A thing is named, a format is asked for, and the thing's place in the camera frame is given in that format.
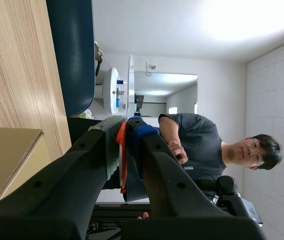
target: man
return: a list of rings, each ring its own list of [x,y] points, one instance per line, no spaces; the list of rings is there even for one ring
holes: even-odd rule
[[[226,167],[244,166],[250,170],[270,170],[282,159],[281,146],[271,136],[259,134],[234,144],[226,144],[216,125],[193,113],[161,114],[159,130],[185,172],[194,180],[217,179]],[[103,189],[119,188],[116,171]]]

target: ceiling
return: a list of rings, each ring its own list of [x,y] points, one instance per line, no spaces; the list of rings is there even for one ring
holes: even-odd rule
[[[197,83],[198,76],[190,74],[134,72],[134,90],[137,95],[168,97]]]
[[[284,0],[92,0],[108,54],[249,62],[284,44]]]

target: mirror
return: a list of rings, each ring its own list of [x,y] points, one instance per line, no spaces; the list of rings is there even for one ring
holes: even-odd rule
[[[197,111],[197,75],[136,71],[134,82],[136,111],[141,117]]]

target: man's arm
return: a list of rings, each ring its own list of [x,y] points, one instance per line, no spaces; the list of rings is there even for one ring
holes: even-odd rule
[[[164,140],[168,143],[168,147],[175,156],[180,156],[178,161],[181,165],[188,161],[188,156],[181,146],[179,138],[179,126],[171,118],[163,116],[159,119],[160,133]]]
[[[171,141],[176,141],[180,143],[179,138],[179,126],[175,121],[169,117],[161,117],[158,121],[160,125],[160,133],[164,140],[169,143]]]

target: man's hair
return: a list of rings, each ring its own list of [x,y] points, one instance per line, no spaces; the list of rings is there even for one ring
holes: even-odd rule
[[[282,160],[281,145],[271,136],[259,134],[253,137],[260,143],[260,148],[264,150],[263,164],[258,169],[270,170]]]

